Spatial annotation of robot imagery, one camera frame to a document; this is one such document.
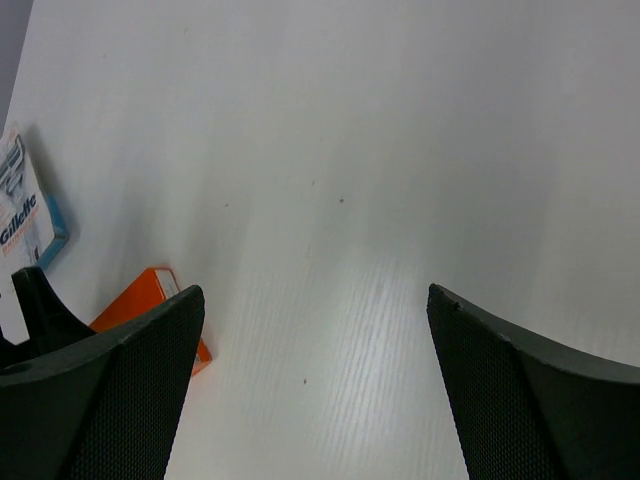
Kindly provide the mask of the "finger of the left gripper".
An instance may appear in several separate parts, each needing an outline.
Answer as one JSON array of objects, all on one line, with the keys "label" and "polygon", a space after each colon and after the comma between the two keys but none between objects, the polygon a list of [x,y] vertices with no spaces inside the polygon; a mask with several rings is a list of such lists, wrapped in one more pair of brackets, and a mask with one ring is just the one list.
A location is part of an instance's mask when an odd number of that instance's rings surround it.
[{"label": "finger of the left gripper", "polygon": [[40,267],[22,268],[11,279],[29,338],[14,344],[1,335],[2,370],[96,334],[65,306]]}]

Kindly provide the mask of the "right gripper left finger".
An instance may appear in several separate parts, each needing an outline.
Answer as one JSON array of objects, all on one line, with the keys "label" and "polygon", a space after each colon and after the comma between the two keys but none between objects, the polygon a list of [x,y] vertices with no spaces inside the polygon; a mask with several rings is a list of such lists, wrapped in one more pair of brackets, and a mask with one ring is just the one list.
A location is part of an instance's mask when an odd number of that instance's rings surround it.
[{"label": "right gripper left finger", "polygon": [[205,300],[191,286],[149,312],[1,371],[4,479],[161,479]]}]

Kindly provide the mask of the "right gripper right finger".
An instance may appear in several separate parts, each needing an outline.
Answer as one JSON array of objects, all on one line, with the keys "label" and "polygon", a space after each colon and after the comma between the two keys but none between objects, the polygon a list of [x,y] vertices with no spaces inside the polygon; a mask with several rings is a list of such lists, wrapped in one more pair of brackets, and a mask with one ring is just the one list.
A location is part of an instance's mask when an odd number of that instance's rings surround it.
[{"label": "right gripper right finger", "polygon": [[639,370],[429,287],[427,316],[472,479],[636,479]]}]

